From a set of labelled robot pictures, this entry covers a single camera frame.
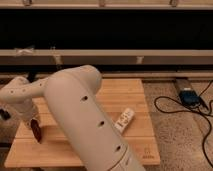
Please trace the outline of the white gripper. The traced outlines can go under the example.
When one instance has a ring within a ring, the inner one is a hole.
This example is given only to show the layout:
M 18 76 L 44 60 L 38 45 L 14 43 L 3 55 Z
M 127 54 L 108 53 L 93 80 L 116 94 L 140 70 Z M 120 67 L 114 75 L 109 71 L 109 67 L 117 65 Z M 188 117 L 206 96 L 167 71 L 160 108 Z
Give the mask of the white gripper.
M 40 116 L 38 112 L 38 108 L 36 106 L 27 108 L 25 106 L 21 106 L 18 109 L 18 116 L 24 123 L 24 125 L 28 128 L 31 129 L 31 121 L 36 120 L 37 122 L 40 122 Z

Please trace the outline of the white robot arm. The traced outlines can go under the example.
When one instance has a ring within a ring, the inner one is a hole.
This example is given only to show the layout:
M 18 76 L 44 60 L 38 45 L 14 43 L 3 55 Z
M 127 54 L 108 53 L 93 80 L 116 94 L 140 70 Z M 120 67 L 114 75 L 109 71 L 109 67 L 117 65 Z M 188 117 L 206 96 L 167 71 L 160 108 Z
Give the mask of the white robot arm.
M 146 171 L 96 100 L 101 81 L 91 65 L 60 70 L 33 83 L 16 77 L 0 89 L 0 101 L 30 121 L 36 115 L 32 99 L 44 98 L 87 171 Z

